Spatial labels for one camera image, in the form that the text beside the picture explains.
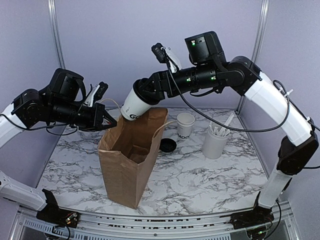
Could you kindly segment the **white paper coffee cup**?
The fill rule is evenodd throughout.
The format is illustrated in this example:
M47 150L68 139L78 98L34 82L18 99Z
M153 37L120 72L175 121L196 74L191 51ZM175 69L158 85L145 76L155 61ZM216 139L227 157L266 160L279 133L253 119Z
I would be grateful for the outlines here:
M128 121L135 121L147 112L152 105L144 102L132 88L127 95L121 109L121 115Z

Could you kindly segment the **brown paper takeout bag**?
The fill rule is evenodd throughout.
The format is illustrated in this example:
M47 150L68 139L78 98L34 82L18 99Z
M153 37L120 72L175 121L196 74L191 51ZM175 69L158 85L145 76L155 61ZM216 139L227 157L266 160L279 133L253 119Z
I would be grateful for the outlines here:
M100 168L111 201L136 209L156 163L169 110L152 107L134 121L119 116L98 144Z

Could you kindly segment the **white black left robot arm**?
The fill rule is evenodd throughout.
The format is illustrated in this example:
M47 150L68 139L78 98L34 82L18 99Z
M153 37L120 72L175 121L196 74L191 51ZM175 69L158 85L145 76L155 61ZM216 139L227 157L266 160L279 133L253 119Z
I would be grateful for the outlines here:
M83 132L114 128L117 121L98 101L108 89L100 82L87 92L84 78L70 70L58 68L50 83L41 90L33 88L18 95L0 114L0 145L4 146L18 134L70 126Z

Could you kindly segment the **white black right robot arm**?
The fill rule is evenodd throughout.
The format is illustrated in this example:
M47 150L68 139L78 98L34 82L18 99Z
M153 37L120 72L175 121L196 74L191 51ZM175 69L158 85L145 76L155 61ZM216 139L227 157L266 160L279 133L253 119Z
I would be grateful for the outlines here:
M133 84L137 102L123 109L123 115L135 120L165 98L183 93L198 95L221 93L231 87L240 96L258 105L285 132L278 151L278 162L267 183L256 197L247 219L258 224L269 213L292 177L303 170L319 147L313 121L291 103L289 93L278 80L268 76L245 56L227 61L218 35L208 31L185 39L192 67L181 68L157 43L151 50L157 60L167 65L167 70L153 73Z

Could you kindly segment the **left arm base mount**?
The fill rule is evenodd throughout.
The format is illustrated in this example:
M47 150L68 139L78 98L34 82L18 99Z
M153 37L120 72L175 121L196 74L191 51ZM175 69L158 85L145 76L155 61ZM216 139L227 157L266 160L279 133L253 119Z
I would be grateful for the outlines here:
M45 195L45 207L37 212L36 218L59 226L76 228L79 222L80 213L73 210L62 209L50 190L42 189Z

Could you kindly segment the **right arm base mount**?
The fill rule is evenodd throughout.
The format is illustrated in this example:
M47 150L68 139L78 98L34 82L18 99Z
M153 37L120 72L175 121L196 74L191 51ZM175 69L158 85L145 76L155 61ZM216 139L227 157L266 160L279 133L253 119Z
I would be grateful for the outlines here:
M253 209L230 215L229 222L233 225L235 230L265 224L272 222L275 219L271 208L259 206L259 196L260 194L258 194L255 199Z

